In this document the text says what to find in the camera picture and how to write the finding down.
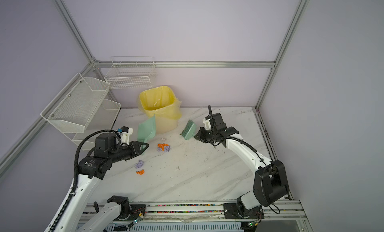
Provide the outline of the green plastic dustpan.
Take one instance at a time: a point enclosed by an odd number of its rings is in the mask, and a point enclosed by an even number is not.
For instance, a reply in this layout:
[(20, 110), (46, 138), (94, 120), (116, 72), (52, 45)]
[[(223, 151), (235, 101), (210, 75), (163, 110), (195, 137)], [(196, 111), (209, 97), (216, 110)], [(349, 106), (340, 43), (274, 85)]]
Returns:
[(139, 124), (137, 141), (141, 143), (148, 143), (156, 135), (156, 118), (152, 116), (146, 121)]

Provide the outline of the green hand brush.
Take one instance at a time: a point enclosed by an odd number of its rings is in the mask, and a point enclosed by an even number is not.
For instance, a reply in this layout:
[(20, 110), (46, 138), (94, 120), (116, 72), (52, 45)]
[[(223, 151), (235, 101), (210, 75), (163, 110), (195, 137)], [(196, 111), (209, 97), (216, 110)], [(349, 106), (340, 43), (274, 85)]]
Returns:
[(196, 124), (192, 120), (188, 120), (185, 128), (180, 133), (184, 140), (188, 141), (195, 136)]

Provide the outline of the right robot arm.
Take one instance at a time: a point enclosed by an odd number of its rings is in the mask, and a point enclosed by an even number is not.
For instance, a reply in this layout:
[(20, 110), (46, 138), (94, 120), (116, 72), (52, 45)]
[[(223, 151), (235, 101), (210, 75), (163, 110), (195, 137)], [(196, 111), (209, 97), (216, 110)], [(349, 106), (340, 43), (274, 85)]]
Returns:
[(212, 146), (223, 145), (234, 152), (254, 174), (249, 192), (237, 198), (240, 218), (248, 218), (259, 207), (270, 207), (290, 192), (284, 164), (271, 160), (247, 143), (234, 127), (227, 127), (220, 113), (210, 113), (195, 135), (195, 139)]

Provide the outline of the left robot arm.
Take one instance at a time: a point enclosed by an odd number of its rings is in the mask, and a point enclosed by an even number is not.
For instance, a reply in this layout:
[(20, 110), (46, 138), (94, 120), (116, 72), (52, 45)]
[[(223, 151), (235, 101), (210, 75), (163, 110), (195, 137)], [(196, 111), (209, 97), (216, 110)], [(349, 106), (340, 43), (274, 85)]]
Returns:
[(78, 228), (91, 195), (114, 163), (140, 156), (149, 144), (130, 141), (129, 128), (100, 130), (85, 137), (75, 153), (72, 185), (47, 232), (101, 232), (114, 220), (127, 221), (130, 229), (145, 216), (146, 206), (133, 210), (129, 199), (112, 196), (97, 214)]

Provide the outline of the orange purple scraps left-centre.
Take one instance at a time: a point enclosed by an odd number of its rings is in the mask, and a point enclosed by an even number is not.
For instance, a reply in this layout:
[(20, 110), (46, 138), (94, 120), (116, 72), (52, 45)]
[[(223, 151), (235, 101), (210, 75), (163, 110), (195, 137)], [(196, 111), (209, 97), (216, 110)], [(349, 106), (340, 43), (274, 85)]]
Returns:
[(158, 144), (157, 145), (157, 151), (158, 152), (169, 152), (171, 149), (171, 146), (168, 144)]

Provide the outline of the orange scrap far left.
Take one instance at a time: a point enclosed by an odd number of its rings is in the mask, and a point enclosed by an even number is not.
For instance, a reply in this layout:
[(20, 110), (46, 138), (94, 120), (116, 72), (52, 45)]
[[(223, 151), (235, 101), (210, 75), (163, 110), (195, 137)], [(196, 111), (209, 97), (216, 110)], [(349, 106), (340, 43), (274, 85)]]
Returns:
[(136, 171), (136, 174), (138, 174), (138, 175), (143, 175), (144, 173), (145, 173), (145, 170)]

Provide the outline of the lower white mesh shelf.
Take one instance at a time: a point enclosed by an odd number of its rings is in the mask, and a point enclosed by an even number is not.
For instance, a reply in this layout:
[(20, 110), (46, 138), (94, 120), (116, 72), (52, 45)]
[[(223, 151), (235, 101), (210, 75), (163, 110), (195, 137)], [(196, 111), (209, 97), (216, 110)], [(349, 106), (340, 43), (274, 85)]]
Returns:
[(78, 146), (88, 135), (99, 130), (111, 129), (120, 110), (120, 103), (111, 100), (103, 100), (85, 132), (83, 134), (75, 134), (71, 141)]

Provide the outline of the white mesh shelf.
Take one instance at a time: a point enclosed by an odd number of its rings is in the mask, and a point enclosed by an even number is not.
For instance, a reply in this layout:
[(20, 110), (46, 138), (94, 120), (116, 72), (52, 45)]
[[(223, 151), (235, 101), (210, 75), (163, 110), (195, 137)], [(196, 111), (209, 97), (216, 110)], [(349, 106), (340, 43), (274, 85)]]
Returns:
[(83, 134), (75, 134), (71, 141), (78, 146), (88, 135), (99, 130), (111, 129), (120, 110), (120, 103), (111, 100), (103, 100), (85, 132)]
[(110, 91), (110, 84), (76, 74), (41, 112), (63, 134), (83, 134)]

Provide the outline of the yellow lined trash bin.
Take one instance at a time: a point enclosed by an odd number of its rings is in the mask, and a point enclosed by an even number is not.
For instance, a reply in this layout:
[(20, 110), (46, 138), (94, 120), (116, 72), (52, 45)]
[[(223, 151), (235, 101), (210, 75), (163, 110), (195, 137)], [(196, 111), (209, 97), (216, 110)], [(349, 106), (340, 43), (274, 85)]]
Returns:
[(158, 134), (174, 130), (182, 117), (181, 101), (168, 86), (160, 86), (141, 92), (138, 106), (148, 118), (155, 118), (156, 133)]

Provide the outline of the upper white mesh shelf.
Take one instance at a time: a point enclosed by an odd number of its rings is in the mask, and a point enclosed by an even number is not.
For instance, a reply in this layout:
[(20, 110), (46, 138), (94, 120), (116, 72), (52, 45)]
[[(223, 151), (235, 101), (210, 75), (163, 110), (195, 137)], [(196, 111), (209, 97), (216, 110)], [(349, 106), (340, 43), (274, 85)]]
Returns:
[(41, 112), (63, 134), (83, 134), (110, 91), (110, 84), (76, 74)]

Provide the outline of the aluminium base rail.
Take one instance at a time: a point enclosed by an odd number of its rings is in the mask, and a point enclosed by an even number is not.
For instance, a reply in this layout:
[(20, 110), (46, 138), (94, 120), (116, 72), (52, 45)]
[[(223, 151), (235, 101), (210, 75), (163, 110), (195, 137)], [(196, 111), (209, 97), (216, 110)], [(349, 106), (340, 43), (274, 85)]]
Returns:
[(130, 204), (125, 197), (112, 197), (107, 203), (83, 226), (79, 222), (89, 204), (80, 202), (79, 208), (68, 205), (65, 212), (58, 211), (55, 218), (47, 227), (48, 232), (101, 232), (113, 221), (119, 223), (139, 219), (179, 220), (181, 222), (196, 220), (304, 220), (307, 215), (299, 201), (282, 200), (277, 202), (281, 206), (280, 213), (272, 209), (258, 206), (241, 216), (236, 203), (201, 202), (201, 203), (149, 203)]

